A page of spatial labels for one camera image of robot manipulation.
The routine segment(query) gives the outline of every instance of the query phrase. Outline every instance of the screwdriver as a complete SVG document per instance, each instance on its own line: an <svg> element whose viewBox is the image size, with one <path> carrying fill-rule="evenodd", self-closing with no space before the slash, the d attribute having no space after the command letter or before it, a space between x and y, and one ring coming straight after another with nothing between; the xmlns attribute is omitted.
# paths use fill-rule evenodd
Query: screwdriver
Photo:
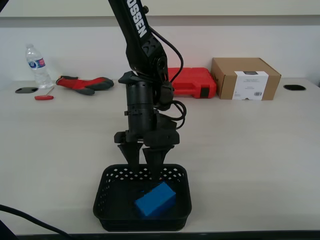
<svg viewBox="0 0 320 240"><path fill-rule="evenodd" d="M35 96L34 99L38 101L45 101L45 100L52 100L54 99L54 96L49 95L55 87L53 87L46 95L41 95L41 96Z"/></svg>

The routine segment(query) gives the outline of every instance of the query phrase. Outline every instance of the red plastic case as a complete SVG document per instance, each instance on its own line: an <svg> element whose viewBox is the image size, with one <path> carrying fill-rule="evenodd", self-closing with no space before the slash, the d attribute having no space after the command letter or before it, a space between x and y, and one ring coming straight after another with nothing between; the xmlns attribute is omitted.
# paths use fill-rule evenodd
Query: red plastic case
<svg viewBox="0 0 320 240"><path fill-rule="evenodd" d="M179 68L169 68L169 79ZM204 67L183 68L173 81L175 95L191 95L196 99L211 99L216 95L217 84L208 69Z"/></svg>

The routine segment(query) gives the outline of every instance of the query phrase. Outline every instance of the black plastic basket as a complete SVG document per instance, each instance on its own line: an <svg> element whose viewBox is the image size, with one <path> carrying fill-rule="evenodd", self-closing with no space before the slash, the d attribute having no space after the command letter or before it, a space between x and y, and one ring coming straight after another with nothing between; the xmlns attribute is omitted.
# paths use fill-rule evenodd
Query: black plastic basket
<svg viewBox="0 0 320 240"><path fill-rule="evenodd" d="M176 193L175 206L159 217L143 218L135 200L163 181ZM191 209L187 172L182 166L164 164L160 179L153 181L146 164L140 165L137 174L127 164L117 164L103 172L93 213L109 232L179 231Z"/></svg>

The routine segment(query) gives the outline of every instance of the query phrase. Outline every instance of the water bottle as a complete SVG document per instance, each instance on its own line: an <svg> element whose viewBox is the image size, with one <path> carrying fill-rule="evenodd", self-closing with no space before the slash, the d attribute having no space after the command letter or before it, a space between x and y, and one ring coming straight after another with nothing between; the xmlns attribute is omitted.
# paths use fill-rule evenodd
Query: water bottle
<svg viewBox="0 0 320 240"><path fill-rule="evenodd" d="M41 53L32 44L26 45L25 58L33 71L34 80L38 84L38 88L51 88L53 82L47 72L45 61Z"/></svg>

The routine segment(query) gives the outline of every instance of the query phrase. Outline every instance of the blue foam block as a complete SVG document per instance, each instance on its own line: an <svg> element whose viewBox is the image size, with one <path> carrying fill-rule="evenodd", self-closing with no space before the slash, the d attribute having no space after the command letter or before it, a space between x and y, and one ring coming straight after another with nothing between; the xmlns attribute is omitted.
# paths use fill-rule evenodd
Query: blue foam block
<svg viewBox="0 0 320 240"><path fill-rule="evenodd" d="M135 205L145 217L159 216L176 203L176 193L165 183L135 201Z"/></svg>

